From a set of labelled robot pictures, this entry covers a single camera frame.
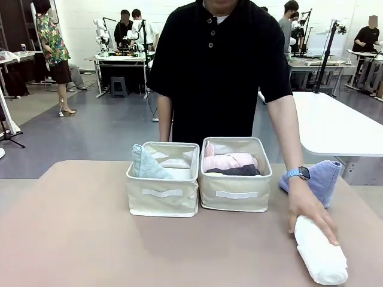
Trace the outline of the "person's left hand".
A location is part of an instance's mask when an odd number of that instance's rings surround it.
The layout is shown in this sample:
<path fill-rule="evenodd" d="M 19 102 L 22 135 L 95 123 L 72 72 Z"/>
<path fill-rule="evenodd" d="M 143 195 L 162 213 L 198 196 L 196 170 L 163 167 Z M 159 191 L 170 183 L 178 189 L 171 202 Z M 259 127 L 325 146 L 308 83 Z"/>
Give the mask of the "person's left hand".
<path fill-rule="evenodd" d="M 329 213 L 325 210 L 323 204 L 309 189 L 307 182 L 298 176 L 294 176 L 288 180 L 288 184 L 289 232 L 294 233 L 297 218 L 299 216 L 305 216 L 316 224 L 332 245 L 338 246 L 339 242 L 336 236 L 335 223 L 331 219 Z"/>

